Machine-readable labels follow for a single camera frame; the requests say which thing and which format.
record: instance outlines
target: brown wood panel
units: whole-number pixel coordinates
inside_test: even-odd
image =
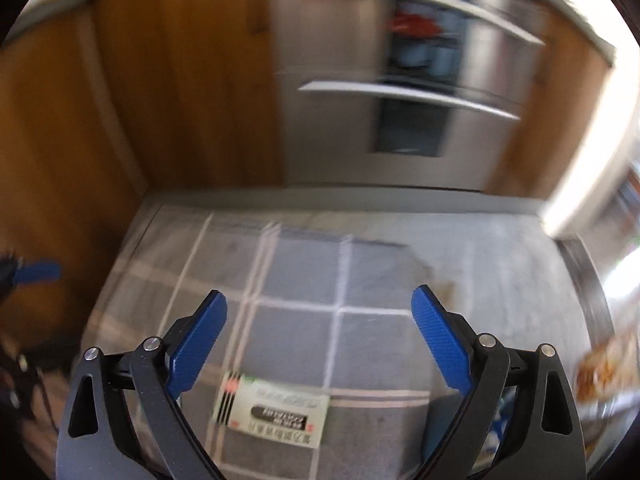
[[[94,0],[114,104],[151,186],[277,185],[266,0]]]
[[[522,120],[486,192],[547,199],[586,133],[609,66],[547,7],[545,47]]]
[[[140,201],[94,102],[77,17],[0,50],[0,249],[63,266],[0,306],[0,330],[22,344],[79,335]]]

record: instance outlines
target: double oven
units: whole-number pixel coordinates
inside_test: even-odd
[[[527,101],[529,0],[271,0],[289,184],[482,190]]]

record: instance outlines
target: oven door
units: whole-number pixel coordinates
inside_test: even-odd
[[[278,76],[290,184],[483,190],[518,123],[513,104],[335,75]]]

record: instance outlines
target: blue gripper pad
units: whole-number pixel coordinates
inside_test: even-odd
[[[37,282],[55,282],[60,278],[60,265],[52,260],[40,260],[16,269],[14,285]]]
[[[466,395],[472,388],[469,354],[447,320],[447,311],[425,285],[411,299],[414,321],[450,388]]]
[[[224,295],[212,290],[193,316],[197,316],[197,319],[190,320],[190,328],[167,363],[169,378],[166,390],[173,399],[193,388],[213,344],[225,325]]]

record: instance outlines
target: gray plaid mat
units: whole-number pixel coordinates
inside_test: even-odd
[[[410,315],[428,270],[406,247],[217,215],[148,206],[141,212],[82,345],[128,351],[162,335],[217,288],[228,319],[182,410],[229,479],[391,480],[420,463],[434,384]],[[217,427],[222,371],[317,388],[332,396],[320,449]],[[155,455],[134,396],[141,443]]]

